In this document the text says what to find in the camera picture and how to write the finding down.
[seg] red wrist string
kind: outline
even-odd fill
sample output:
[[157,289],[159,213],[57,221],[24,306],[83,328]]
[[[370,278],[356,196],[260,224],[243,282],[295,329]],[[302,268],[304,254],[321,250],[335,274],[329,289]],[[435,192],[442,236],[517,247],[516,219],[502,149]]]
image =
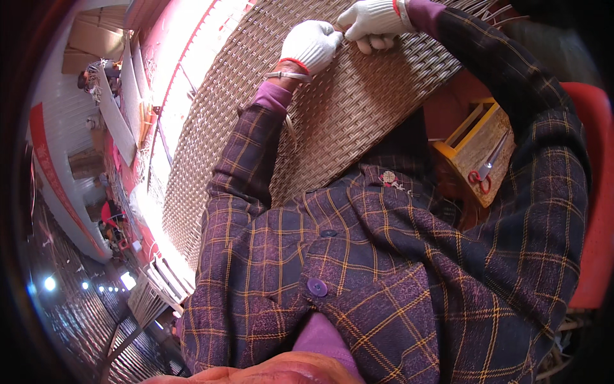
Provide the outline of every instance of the red wrist string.
[[397,0],[392,0],[392,8],[397,13],[397,16],[401,17],[401,12],[398,11]]
[[283,59],[280,59],[279,62],[281,63],[282,61],[291,61],[292,63],[295,63],[296,65],[298,65],[299,67],[303,68],[305,70],[305,72],[307,72],[307,74],[309,74],[309,70],[307,69],[307,67],[305,66],[305,64],[301,63],[300,60],[297,60],[295,58],[291,58],[291,57],[286,57]]

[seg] plaid jacket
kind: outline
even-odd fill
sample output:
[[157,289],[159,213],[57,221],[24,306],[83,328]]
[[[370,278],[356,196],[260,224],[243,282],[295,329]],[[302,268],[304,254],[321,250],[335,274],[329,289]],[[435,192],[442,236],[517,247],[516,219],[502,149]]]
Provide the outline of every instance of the plaid jacket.
[[[519,44],[451,8],[437,28],[514,129],[518,147],[488,221],[459,232],[441,219],[416,154],[363,159],[270,209],[283,116],[252,105],[208,186],[182,333],[192,372],[288,350],[317,310],[366,382],[532,382],[578,281],[590,185],[583,126]],[[310,278],[328,293],[311,294]]]

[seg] scissors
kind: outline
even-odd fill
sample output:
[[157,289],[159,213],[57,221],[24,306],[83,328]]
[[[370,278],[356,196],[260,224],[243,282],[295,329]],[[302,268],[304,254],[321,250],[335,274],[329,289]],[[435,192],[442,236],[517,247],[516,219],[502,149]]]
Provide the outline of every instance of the scissors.
[[501,153],[501,149],[503,149],[503,144],[505,143],[505,138],[507,138],[507,135],[509,134],[509,132],[510,132],[509,130],[506,131],[503,137],[501,138],[501,140],[499,140],[497,147],[488,157],[488,159],[486,160],[486,163],[484,163],[478,171],[473,170],[469,172],[469,175],[467,176],[467,179],[469,180],[470,183],[480,184],[480,189],[482,190],[482,193],[484,193],[485,195],[491,191],[491,185],[492,185],[492,180],[488,173],[491,171],[495,160],[497,160],[497,157],[499,156],[499,153]]

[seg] wooden stool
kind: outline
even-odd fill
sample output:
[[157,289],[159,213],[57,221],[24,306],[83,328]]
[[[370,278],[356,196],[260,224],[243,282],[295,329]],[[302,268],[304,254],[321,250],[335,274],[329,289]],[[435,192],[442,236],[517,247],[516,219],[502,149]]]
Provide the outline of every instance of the wooden stool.
[[[456,177],[458,196],[472,196],[483,208],[494,200],[503,177],[507,173],[510,157],[514,151],[514,134],[510,119],[493,98],[478,100],[473,112],[446,141],[433,143],[435,152],[445,159],[448,173]],[[488,173],[488,184],[472,182],[470,174],[487,162],[493,153],[498,153]]]

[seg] white work glove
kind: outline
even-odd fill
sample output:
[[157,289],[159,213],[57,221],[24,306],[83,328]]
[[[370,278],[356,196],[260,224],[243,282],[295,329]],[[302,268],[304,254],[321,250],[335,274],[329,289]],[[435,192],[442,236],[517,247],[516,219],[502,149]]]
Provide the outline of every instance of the white work glove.
[[396,35],[415,32],[403,24],[394,9],[395,2],[397,0],[358,1],[337,18],[337,23],[343,27],[352,25],[345,34],[346,39],[356,41],[360,51],[367,55],[371,47],[392,48]]
[[343,34],[335,32],[330,23],[307,20],[292,28],[286,36],[280,61],[298,61],[313,76],[333,62],[342,40]]

